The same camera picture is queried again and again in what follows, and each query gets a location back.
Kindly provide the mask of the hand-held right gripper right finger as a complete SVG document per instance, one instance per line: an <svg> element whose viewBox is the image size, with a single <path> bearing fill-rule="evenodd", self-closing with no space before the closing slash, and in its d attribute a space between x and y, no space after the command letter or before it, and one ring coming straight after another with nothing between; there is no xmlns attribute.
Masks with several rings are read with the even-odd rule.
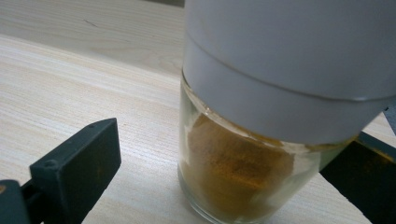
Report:
<svg viewBox="0 0 396 224"><path fill-rule="evenodd" d="M396 147L361 133L320 173L373 224L396 224Z"/></svg>

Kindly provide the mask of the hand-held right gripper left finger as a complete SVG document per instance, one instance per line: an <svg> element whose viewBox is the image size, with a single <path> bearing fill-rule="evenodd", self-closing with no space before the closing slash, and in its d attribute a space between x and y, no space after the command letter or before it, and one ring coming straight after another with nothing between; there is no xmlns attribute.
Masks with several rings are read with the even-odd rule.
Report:
<svg viewBox="0 0 396 224"><path fill-rule="evenodd" d="M30 166L22 186L33 224L81 224L121 164L116 119L89 124Z"/></svg>

